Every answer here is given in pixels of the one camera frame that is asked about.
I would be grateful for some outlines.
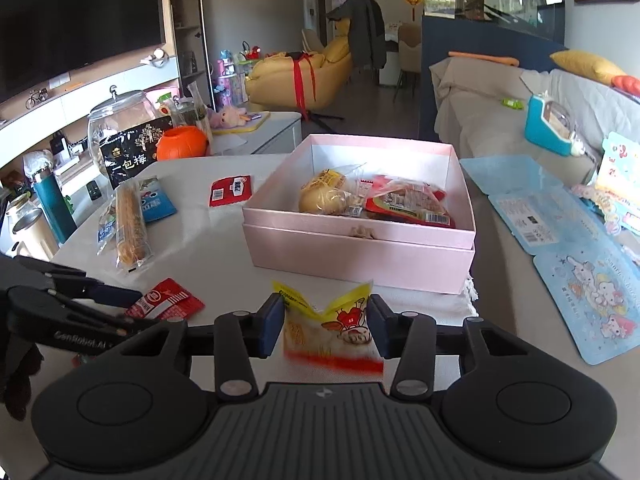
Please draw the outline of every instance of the hanging coat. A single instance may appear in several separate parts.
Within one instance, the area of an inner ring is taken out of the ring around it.
[[[381,69],[386,65],[385,22],[375,0],[347,0],[327,13],[329,20],[349,18],[349,50],[353,64]]]

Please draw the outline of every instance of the yellow armchair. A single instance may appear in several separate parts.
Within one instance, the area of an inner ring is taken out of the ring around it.
[[[331,104],[351,75],[353,62],[346,37],[349,24],[349,20],[339,22],[338,33],[342,32],[343,35],[337,36],[321,53],[311,54],[309,61],[316,80],[315,95],[309,62],[304,59],[300,61],[305,108],[309,112],[309,119],[329,132],[334,131],[322,118],[342,118],[322,116],[314,112]],[[262,60],[254,67],[246,82],[249,101],[263,107],[298,108],[293,69],[293,60],[284,54]]]

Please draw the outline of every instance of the television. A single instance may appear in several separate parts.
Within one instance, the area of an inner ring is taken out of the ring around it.
[[[0,0],[0,103],[69,70],[162,43],[162,0]]]

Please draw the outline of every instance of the red snack packet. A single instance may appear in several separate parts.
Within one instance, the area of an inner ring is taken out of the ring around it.
[[[209,207],[235,204],[251,197],[251,177],[249,175],[228,176],[211,184]]]
[[[455,228],[455,222],[438,195],[444,192],[423,182],[376,175],[367,195],[365,209],[396,221],[434,227]]]
[[[204,308],[198,298],[171,278],[158,283],[125,312],[129,317],[186,319]]]

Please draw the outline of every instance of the blue partition wall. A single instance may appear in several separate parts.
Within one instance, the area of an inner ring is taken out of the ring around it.
[[[566,50],[562,44],[502,28],[493,23],[422,17],[422,78],[420,88],[420,140],[437,141],[433,131],[436,115],[435,97],[429,67],[448,57],[450,51],[509,56],[520,60],[520,67],[539,72],[557,66],[550,54]]]

